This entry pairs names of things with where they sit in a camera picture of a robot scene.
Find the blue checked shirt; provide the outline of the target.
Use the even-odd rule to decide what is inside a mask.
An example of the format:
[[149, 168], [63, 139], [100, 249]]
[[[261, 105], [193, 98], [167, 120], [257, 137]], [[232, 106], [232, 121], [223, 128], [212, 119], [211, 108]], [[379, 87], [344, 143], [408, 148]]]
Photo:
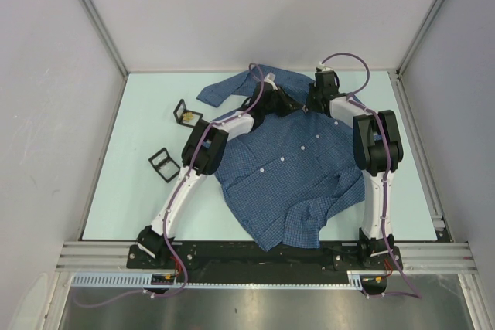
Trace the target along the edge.
[[353, 131], [324, 114], [269, 114], [227, 142], [215, 176], [237, 221], [264, 251], [319, 247], [336, 214], [363, 202]]

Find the gold leaf brooch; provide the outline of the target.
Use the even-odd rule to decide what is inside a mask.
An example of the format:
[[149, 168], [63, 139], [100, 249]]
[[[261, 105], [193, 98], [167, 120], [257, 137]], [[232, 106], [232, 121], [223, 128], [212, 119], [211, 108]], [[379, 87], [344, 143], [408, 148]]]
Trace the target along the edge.
[[183, 120], [184, 120], [185, 122], [189, 122], [189, 121], [191, 121], [192, 119], [194, 119], [194, 114], [193, 114], [192, 112], [187, 111], [187, 112], [185, 112], [185, 113], [183, 114]]

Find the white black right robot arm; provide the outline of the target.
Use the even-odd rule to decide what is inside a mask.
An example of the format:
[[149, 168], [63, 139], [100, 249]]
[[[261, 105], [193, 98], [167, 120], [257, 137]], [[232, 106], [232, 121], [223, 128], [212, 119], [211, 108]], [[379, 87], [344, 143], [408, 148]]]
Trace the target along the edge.
[[366, 269], [395, 261], [391, 228], [391, 187], [404, 157], [398, 122], [393, 111], [376, 112], [354, 94], [340, 92], [335, 71], [318, 67], [309, 85], [306, 110], [325, 114], [353, 129], [353, 156], [364, 177], [364, 219], [359, 228], [357, 261]]

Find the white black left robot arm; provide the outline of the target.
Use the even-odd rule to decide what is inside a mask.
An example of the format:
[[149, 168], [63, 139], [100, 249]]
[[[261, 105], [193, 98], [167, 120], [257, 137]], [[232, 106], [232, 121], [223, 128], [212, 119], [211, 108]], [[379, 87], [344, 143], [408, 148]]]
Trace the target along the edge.
[[198, 120], [183, 148], [176, 184], [158, 215], [137, 237], [135, 259], [156, 268], [167, 265], [181, 212], [196, 187], [220, 167], [228, 141], [252, 132], [269, 114], [285, 117], [300, 109], [302, 104], [281, 87], [264, 80], [233, 113], [217, 121]]

